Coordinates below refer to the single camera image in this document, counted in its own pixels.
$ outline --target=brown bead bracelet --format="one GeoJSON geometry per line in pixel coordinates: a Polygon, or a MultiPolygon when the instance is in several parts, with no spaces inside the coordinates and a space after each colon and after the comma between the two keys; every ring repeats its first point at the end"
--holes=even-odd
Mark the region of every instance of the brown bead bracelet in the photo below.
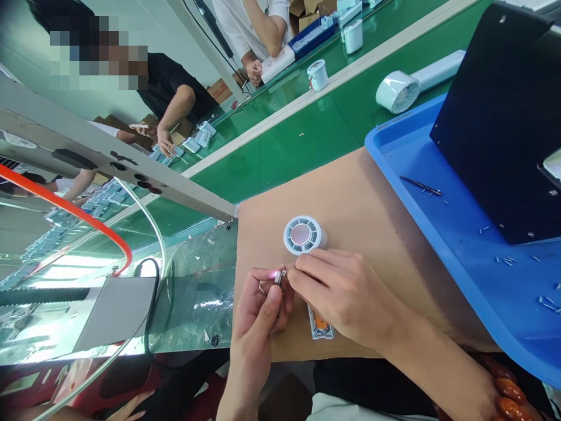
{"type": "MultiPolygon", "coordinates": [[[[514,373],[487,355],[481,354],[477,359],[491,373],[495,389],[501,395],[496,401],[499,414],[494,415],[490,421],[536,421],[523,408],[528,400],[517,385],[514,373]]],[[[439,421],[453,421],[438,405],[434,404],[434,408],[439,421]]]]}

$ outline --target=black machine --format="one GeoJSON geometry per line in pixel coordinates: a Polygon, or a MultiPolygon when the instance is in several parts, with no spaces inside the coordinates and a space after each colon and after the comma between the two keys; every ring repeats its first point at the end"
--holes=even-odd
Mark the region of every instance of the black machine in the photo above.
{"type": "Polygon", "coordinates": [[[485,11],[431,138],[506,241],[561,237],[561,27],[496,2],[485,11]]]}

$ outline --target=white cylindrical part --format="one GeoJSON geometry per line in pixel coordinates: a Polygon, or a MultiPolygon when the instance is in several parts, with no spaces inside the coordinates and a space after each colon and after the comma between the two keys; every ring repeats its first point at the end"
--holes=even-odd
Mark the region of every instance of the white cylindrical part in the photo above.
{"type": "Polygon", "coordinates": [[[318,221],[307,215],[297,216],[286,224],[283,240],[286,249],[296,256],[327,247],[327,233],[318,221]]]}
{"type": "Polygon", "coordinates": [[[216,129],[207,121],[204,121],[200,124],[199,130],[206,130],[210,133],[211,136],[214,136],[216,134],[216,129]]]}
{"type": "Polygon", "coordinates": [[[454,51],[452,54],[416,71],[411,77],[419,80],[421,92],[424,92],[453,77],[458,72],[465,55],[466,52],[463,50],[454,51]]]}
{"type": "Polygon", "coordinates": [[[329,83],[327,70],[325,69],[325,60],[323,59],[316,61],[308,67],[307,73],[310,85],[316,92],[321,91],[329,83]]]}
{"type": "Polygon", "coordinates": [[[418,98],[420,83],[408,74],[396,70],[384,78],[376,91],[376,102],[394,114],[408,109],[418,98]]]}
{"type": "Polygon", "coordinates": [[[362,47],[362,19],[354,21],[343,29],[341,41],[345,44],[347,54],[352,54],[362,47]]]}

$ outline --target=fan grille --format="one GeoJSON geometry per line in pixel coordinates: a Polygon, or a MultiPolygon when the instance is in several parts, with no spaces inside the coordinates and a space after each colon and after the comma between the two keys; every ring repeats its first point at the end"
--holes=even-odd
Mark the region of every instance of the fan grille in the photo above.
{"type": "Polygon", "coordinates": [[[317,241],[317,226],[316,224],[314,224],[312,221],[310,221],[309,219],[305,219],[305,218],[298,218],[295,219],[291,224],[289,224],[288,226],[288,230],[287,230],[287,236],[286,236],[286,241],[288,243],[288,245],[292,248],[292,250],[294,251],[298,251],[298,252],[306,252],[309,251],[316,243],[317,241]],[[309,236],[308,241],[306,241],[304,244],[296,244],[293,241],[292,238],[292,230],[298,226],[298,225],[305,225],[309,228],[311,235],[309,236]]]}

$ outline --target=black shirt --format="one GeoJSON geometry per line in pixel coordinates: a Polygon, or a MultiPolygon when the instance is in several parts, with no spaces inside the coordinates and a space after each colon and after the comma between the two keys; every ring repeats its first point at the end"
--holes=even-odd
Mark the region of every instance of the black shirt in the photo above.
{"type": "Polygon", "coordinates": [[[171,99],[181,85],[195,92],[195,106],[187,116],[193,124],[209,115],[218,102],[179,64],[162,53],[148,53],[148,86],[137,91],[144,103],[161,120],[171,99]]]}

